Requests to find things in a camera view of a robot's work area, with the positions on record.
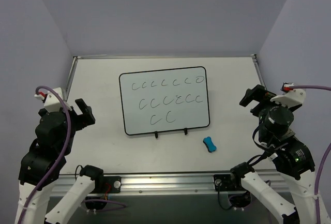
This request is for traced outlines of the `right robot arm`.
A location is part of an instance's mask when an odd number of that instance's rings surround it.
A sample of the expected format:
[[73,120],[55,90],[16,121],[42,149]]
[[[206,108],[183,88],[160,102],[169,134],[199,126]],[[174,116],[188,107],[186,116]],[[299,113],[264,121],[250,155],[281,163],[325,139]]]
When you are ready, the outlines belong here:
[[315,169],[309,148],[290,128],[293,112],[303,105],[306,92],[293,84],[284,84],[282,91],[282,95],[276,95],[257,85],[246,90],[239,104],[245,107],[252,101],[258,103],[250,112],[259,119],[252,134],[258,138],[256,146],[263,150],[259,160],[268,159],[274,164],[294,202],[285,200],[263,181],[251,162],[230,170],[230,184],[256,197],[278,223],[330,223],[318,189],[320,172]]

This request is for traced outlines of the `white whiteboard black frame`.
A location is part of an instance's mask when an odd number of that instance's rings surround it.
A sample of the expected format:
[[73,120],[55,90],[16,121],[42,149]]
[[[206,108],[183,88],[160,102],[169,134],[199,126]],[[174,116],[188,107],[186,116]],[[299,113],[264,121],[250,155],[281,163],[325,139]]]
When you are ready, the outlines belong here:
[[119,88],[129,136],[210,125],[203,66],[122,73]]

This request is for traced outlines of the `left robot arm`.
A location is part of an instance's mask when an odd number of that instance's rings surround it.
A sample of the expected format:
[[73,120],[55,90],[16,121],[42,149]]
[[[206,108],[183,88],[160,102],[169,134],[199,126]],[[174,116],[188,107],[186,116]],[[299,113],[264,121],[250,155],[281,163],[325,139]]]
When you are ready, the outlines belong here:
[[47,210],[65,157],[71,152],[74,135],[95,124],[91,107],[83,99],[75,103],[81,114],[74,109],[65,113],[62,108],[55,112],[46,108],[39,111],[37,137],[21,160],[16,223],[67,223],[89,193],[104,188],[103,169],[86,165],[65,196],[52,210]]

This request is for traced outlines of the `blue bone-shaped eraser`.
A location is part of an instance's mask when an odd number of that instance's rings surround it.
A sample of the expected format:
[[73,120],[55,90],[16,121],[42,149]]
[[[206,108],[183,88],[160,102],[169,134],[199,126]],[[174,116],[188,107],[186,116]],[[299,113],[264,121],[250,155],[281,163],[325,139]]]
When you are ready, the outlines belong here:
[[204,143],[204,145],[206,146],[207,151],[208,151],[209,153],[213,153],[213,152],[215,152],[215,151],[217,150],[217,147],[214,145],[214,143],[213,143],[211,137],[206,137],[206,138],[204,138],[204,139],[203,139],[203,143]]

